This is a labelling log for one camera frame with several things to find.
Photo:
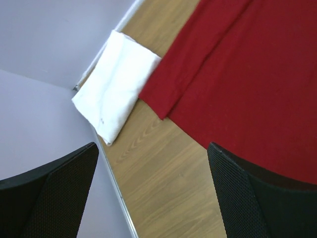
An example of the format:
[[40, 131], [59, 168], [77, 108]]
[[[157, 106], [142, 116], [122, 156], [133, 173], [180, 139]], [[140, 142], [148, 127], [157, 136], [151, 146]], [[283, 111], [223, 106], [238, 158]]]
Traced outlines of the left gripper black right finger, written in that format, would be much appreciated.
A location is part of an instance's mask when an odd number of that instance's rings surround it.
[[317, 186], [248, 162], [216, 143], [207, 149], [229, 238], [315, 238]]

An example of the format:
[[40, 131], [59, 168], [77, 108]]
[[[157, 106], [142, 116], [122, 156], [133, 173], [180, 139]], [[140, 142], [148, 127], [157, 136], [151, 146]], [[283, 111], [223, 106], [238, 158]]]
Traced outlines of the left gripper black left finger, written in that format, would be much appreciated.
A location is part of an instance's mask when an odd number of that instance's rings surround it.
[[2, 238], [75, 238], [99, 150], [91, 142], [52, 162], [0, 181]]

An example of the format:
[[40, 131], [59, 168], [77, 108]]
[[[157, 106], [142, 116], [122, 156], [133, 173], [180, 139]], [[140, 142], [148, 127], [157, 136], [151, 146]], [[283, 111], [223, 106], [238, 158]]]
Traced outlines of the dark red t shirt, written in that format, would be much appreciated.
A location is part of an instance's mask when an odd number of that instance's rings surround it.
[[317, 2], [202, 0], [139, 95], [203, 147], [317, 181]]

